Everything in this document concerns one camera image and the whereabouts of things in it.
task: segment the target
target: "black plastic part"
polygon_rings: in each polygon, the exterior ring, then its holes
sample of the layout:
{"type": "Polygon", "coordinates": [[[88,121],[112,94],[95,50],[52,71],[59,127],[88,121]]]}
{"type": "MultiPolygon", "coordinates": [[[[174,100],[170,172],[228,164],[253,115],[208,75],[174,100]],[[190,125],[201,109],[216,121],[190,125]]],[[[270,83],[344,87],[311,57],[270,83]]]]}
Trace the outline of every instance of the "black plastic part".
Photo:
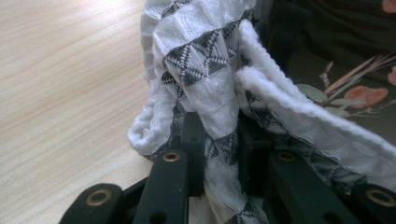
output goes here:
{"type": "Polygon", "coordinates": [[[292,223],[359,223],[297,154],[287,150],[271,152],[268,173],[292,223]]]}
{"type": "Polygon", "coordinates": [[[181,150],[160,153],[148,176],[134,224],[188,222],[188,158],[181,150]]]}
{"type": "Polygon", "coordinates": [[[84,190],[64,213],[61,224],[121,223],[122,190],[117,185],[98,184],[84,190]]]}
{"type": "Polygon", "coordinates": [[[125,211],[125,220],[122,223],[131,223],[136,214],[137,206],[140,203],[140,198],[143,193],[143,189],[146,186],[147,178],[140,180],[123,192],[123,198],[121,202],[122,210],[125,211]]]}
{"type": "Polygon", "coordinates": [[[204,195],[205,129],[196,113],[186,113],[180,149],[189,157],[189,196],[204,195]]]}
{"type": "Polygon", "coordinates": [[[273,150],[269,134],[243,113],[239,115],[238,179],[241,191],[262,196],[268,154],[273,150]]]}
{"type": "Polygon", "coordinates": [[[350,209],[361,223],[396,223],[396,193],[378,185],[365,184],[351,193],[350,209]]]}

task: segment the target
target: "brass insert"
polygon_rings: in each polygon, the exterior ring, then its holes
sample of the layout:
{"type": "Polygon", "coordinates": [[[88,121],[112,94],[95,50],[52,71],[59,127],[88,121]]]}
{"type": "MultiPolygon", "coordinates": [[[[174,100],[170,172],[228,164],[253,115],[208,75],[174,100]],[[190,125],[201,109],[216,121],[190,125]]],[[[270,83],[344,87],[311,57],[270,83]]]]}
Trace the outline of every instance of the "brass insert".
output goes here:
{"type": "Polygon", "coordinates": [[[92,192],[88,197],[85,203],[89,206],[99,206],[111,199],[111,191],[108,189],[99,189],[95,192],[92,192]]]}
{"type": "Polygon", "coordinates": [[[289,152],[280,152],[279,154],[277,154],[277,158],[282,161],[295,161],[296,160],[294,154],[289,153],[289,152]]]}
{"type": "Polygon", "coordinates": [[[176,152],[169,152],[163,155],[164,161],[178,161],[180,156],[176,152]]]}
{"type": "Polygon", "coordinates": [[[381,204],[385,207],[396,206],[396,200],[386,192],[380,189],[367,189],[366,196],[373,202],[381,204]]]}

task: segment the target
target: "geometric pattern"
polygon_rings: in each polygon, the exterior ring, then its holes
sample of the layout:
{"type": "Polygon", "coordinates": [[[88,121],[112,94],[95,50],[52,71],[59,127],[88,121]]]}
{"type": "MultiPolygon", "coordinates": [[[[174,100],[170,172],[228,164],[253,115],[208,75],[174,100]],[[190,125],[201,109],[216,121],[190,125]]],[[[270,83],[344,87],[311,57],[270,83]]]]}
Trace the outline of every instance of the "geometric pattern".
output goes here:
{"type": "Polygon", "coordinates": [[[238,49],[238,24],[208,32],[190,43],[172,49],[163,59],[165,66],[184,87],[214,74],[229,65],[238,49]]]}

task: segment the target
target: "light wood surface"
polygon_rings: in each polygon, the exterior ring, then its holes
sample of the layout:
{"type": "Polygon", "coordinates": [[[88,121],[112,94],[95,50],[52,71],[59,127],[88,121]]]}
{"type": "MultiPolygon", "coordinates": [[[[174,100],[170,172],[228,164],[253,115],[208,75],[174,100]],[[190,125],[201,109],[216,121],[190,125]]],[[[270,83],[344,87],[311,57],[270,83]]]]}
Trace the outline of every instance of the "light wood surface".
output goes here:
{"type": "Polygon", "coordinates": [[[144,2],[0,2],[0,223],[58,223],[84,189],[148,175],[126,136],[149,91],[144,2]]]}

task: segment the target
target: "black plastic bracket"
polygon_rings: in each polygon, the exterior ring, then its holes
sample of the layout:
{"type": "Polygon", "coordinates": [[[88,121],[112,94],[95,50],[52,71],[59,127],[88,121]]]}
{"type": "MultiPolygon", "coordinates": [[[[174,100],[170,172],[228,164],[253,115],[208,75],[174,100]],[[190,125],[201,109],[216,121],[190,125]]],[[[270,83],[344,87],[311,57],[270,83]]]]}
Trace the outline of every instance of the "black plastic bracket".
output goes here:
{"type": "Polygon", "coordinates": [[[268,165],[272,189],[275,189],[271,191],[273,195],[267,195],[265,206],[270,223],[288,223],[279,216],[279,207],[282,206],[287,209],[286,214],[290,215],[292,223],[296,224],[359,223],[297,154],[275,150],[270,154],[268,165]]]}

